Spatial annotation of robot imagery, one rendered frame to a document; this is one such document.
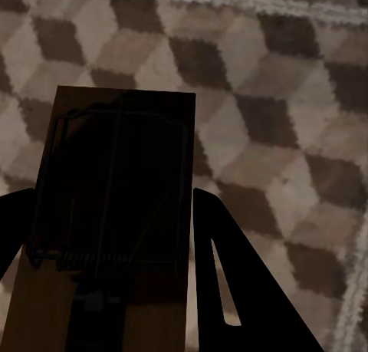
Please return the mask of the mousetrap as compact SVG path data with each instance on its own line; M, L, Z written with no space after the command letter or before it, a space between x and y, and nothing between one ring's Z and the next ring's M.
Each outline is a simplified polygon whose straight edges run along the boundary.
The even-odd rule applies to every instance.
M0 352L185 352L195 101L57 86Z

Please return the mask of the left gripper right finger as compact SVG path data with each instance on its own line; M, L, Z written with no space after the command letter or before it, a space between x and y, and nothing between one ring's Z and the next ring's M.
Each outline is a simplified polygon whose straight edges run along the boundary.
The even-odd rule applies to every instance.
M215 194L193 188L199 352L324 352ZM224 321L212 240L241 326Z

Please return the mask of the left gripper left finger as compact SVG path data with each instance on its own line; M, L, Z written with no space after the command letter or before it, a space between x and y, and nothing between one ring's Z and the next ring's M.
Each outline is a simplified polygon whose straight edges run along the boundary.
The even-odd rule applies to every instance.
M0 196L0 280L29 235L35 191Z

